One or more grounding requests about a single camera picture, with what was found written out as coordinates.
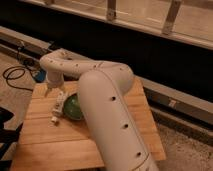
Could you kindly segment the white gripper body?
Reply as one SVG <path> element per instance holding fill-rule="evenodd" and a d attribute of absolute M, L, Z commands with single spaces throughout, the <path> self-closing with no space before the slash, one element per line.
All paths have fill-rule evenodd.
<path fill-rule="evenodd" d="M 47 90 L 45 92 L 45 95 L 48 95 L 54 88 L 58 88 L 62 92 L 65 92 L 64 78 L 62 74 L 48 73 L 46 75 L 46 85 Z"/>

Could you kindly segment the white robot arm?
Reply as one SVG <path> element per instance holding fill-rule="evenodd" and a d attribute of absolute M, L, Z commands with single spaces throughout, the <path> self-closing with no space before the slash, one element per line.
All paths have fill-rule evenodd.
<path fill-rule="evenodd" d="M 78 102 L 107 171 L 159 171 L 124 100 L 134 82 L 128 65 L 71 60 L 58 49 L 42 56 L 40 66 L 50 89 L 65 76 L 78 79 Z"/>

